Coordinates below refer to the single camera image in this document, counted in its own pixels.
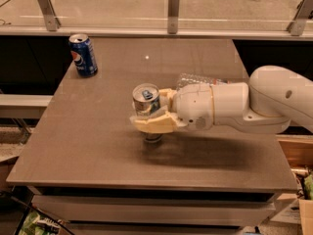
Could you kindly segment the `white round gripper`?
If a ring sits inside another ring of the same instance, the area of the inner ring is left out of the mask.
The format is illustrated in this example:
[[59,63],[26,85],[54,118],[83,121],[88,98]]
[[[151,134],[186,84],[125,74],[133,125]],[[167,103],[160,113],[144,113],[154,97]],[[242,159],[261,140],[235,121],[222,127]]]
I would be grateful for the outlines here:
[[130,122],[144,133],[165,134],[187,128],[207,130],[213,126],[213,99],[209,84],[189,84],[178,92],[171,88],[158,91],[160,108],[150,116],[132,116]]

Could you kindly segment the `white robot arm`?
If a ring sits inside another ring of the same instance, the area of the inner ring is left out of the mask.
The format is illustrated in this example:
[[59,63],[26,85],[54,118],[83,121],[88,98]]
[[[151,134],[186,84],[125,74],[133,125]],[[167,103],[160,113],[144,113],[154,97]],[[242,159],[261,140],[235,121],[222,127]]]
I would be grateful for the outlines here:
[[145,133],[226,125],[246,133],[276,134],[292,122],[313,131],[313,81],[277,66],[256,69],[248,82],[182,76],[175,90],[142,84],[133,98],[146,106],[131,118]]

